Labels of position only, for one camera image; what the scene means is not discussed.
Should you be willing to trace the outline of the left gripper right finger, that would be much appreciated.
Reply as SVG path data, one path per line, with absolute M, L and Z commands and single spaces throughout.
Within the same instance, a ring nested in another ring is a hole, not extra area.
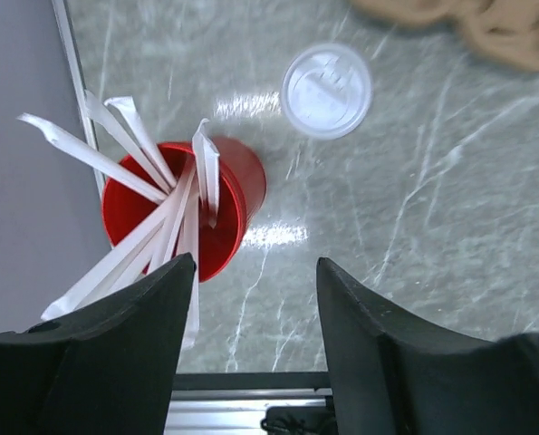
M 340 433 L 539 434 L 539 333 L 448 330 L 326 257 L 316 292 Z

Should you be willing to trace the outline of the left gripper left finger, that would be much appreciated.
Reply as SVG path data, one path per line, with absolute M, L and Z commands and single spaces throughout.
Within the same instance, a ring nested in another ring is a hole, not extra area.
M 23 333 L 0 333 L 0 434 L 160 434 L 193 258 Z

